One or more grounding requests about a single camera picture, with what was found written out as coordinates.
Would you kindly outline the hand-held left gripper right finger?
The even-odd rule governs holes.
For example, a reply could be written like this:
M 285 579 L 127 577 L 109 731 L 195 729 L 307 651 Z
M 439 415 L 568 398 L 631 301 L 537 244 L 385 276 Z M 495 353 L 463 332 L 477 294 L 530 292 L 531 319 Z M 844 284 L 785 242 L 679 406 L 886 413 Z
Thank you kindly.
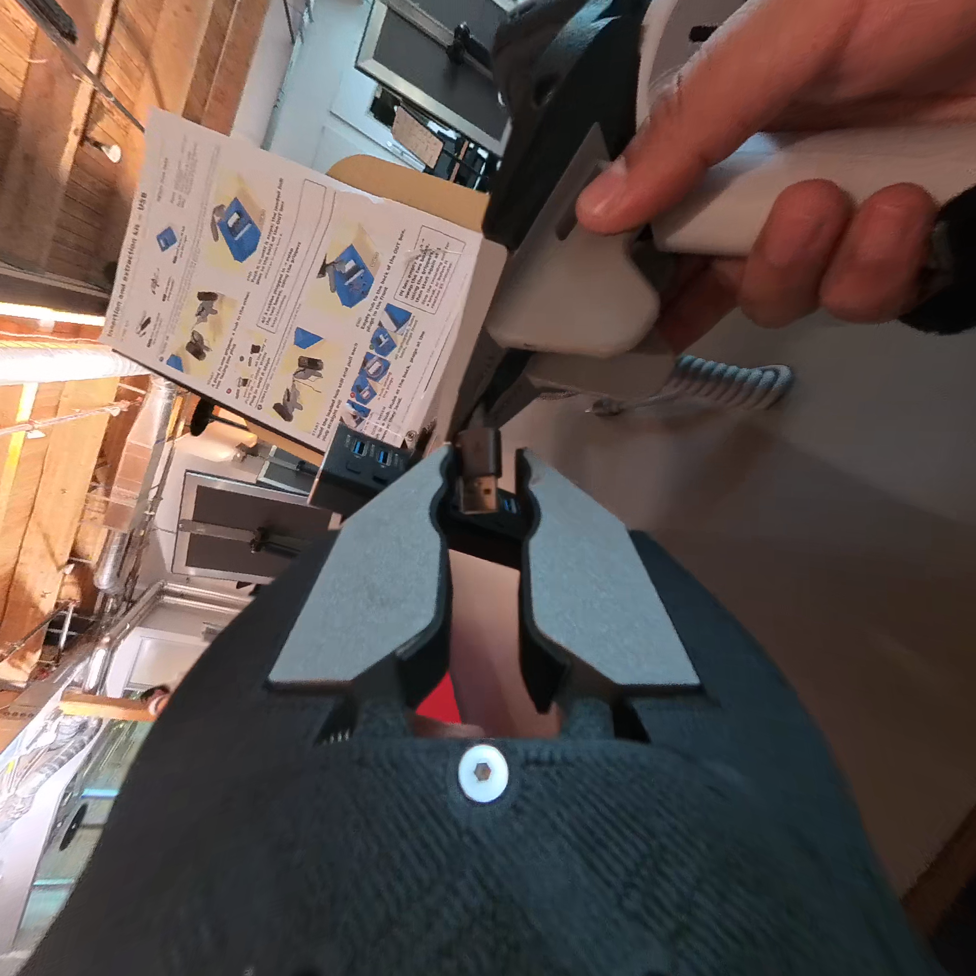
M 529 449 L 517 452 L 517 494 L 519 665 L 536 710 L 700 692 L 626 525 Z

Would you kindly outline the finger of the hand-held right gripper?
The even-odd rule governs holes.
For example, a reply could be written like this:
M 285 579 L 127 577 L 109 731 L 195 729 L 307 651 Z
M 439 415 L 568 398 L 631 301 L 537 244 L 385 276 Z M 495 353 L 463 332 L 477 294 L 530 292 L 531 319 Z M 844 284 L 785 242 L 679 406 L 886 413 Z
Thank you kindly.
M 631 237 L 600 236 L 573 222 L 576 199 L 608 161 L 592 126 L 517 250 L 510 253 L 463 374 L 450 378 L 450 435 L 481 411 L 506 353 L 609 358 L 653 330 L 660 300 L 632 262 Z
M 486 391 L 486 422 L 501 428 L 544 393 L 628 403 L 659 393 L 677 355 L 658 335 L 609 358 L 555 352 L 506 353 Z

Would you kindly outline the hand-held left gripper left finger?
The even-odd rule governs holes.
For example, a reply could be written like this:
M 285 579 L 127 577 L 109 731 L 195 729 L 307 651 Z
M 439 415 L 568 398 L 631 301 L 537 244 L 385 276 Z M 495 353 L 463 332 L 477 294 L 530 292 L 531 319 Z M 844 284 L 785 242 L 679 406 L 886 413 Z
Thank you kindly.
M 270 670 L 272 689 L 414 709 L 436 688 L 449 658 L 438 510 L 451 463 L 441 446 L 346 521 Z

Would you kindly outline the red plastic bin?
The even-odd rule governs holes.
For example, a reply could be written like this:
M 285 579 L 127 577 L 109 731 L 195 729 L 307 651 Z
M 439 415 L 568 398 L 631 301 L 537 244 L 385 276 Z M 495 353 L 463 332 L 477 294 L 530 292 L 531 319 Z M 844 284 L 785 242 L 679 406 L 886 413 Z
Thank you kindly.
M 423 699 L 416 710 L 416 715 L 426 724 L 432 723 L 438 726 L 461 724 L 454 683 L 450 674 L 441 678 L 436 687 Z

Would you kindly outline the person's right hand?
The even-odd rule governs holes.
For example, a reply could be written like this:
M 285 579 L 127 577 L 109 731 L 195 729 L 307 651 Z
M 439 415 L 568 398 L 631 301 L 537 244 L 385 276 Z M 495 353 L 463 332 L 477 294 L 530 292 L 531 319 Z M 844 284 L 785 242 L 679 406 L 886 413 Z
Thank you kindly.
M 974 2 L 748 2 L 582 193 L 579 222 L 602 234 L 652 222 L 758 132 L 973 122 L 974 51 Z M 906 182 L 861 204 L 829 181 L 800 182 L 746 259 L 683 260 L 657 331 L 678 353 L 735 310 L 770 329 L 821 310 L 899 319 L 930 289 L 939 209 Z

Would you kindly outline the black framed panel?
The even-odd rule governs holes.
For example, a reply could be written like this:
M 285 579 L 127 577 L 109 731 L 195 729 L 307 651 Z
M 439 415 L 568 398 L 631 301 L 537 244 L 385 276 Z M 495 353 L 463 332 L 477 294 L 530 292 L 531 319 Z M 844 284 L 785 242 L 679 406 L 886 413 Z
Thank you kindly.
M 170 569 L 238 590 L 269 584 L 341 522 L 297 493 L 190 470 L 181 484 Z
M 374 1 L 355 67 L 402 101 L 501 156 L 510 121 L 491 48 L 507 1 Z

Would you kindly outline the wooden instruction board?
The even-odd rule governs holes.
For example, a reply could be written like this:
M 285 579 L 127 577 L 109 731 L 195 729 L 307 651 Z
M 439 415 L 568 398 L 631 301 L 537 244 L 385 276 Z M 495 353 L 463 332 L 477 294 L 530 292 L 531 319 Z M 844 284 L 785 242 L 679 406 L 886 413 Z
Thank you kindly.
M 322 453 L 449 420 L 504 247 L 159 108 L 144 135 L 115 352 Z

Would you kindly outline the silver ventilation duct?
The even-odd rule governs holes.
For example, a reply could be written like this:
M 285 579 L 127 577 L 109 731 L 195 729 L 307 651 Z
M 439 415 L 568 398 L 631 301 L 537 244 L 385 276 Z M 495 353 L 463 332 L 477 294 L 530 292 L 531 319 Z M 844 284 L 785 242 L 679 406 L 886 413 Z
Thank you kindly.
M 148 391 L 124 442 L 104 512 L 105 539 L 93 570 L 100 597 L 122 597 L 137 574 L 145 533 L 153 519 L 157 483 L 177 417 L 178 387 L 159 376 Z

